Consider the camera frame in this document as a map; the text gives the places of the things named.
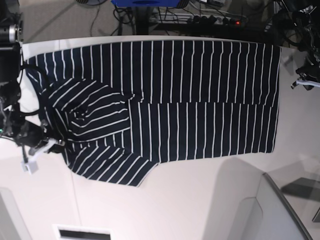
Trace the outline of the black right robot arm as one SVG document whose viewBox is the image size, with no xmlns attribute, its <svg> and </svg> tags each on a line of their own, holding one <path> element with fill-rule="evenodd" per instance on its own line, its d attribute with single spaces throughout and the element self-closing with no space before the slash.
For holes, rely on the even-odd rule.
<svg viewBox="0 0 320 240">
<path fill-rule="evenodd" d="M 48 75 L 36 65 L 26 63 L 22 51 L 22 14 L 10 12 L 6 1 L 0 2 L 0 136 L 15 142 L 19 147 L 30 147 L 36 154 L 44 151 L 61 153 L 64 141 L 49 131 L 48 120 L 36 125 L 27 116 L 40 116 L 49 106 L 52 93 Z M 18 78 L 23 71 L 33 70 L 44 80 L 45 92 L 38 95 L 39 109 L 22 112 L 20 109 L 21 84 Z"/>
</svg>

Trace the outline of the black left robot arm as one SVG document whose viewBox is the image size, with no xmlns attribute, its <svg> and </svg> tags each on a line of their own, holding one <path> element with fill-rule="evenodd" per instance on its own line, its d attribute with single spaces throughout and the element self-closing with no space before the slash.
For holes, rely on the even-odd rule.
<svg viewBox="0 0 320 240">
<path fill-rule="evenodd" d="M 320 2 L 318 0 L 276 0 L 280 10 L 272 16 L 272 27 L 279 37 L 300 52 L 304 64 L 295 73 L 291 88 L 307 91 L 320 87 Z"/>
</svg>

